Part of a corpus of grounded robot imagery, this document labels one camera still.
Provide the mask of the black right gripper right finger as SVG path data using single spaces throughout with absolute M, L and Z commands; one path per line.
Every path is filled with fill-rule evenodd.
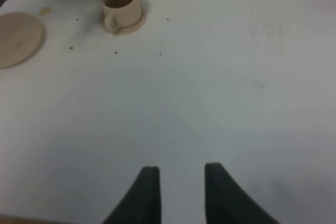
M 278 223 L 236 183 L 221 163 L 205 164 L 207 223 Z

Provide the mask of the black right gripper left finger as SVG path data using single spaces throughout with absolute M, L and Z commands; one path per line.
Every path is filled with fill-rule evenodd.
M 104 223 L 160 223 L 160 170 L 144 166 L 132 186 Z

